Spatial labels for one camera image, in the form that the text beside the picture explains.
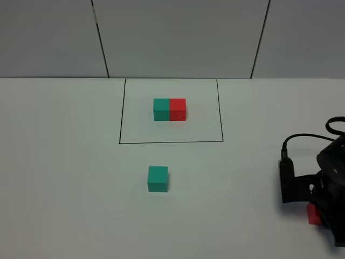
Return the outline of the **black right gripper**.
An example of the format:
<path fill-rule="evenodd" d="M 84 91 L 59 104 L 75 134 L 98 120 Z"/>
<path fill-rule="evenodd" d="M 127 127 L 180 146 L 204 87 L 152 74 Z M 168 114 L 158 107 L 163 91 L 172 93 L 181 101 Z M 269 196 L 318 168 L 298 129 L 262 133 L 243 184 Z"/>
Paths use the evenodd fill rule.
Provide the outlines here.
<path fill-rule="evenodd" d="M 322 225 L 329 229 L 336 247 L 344 246 L 344 137 L 337 138 L 317 155 L 321 170 L 309 185 L 311 200 L 320 212 Z"/>

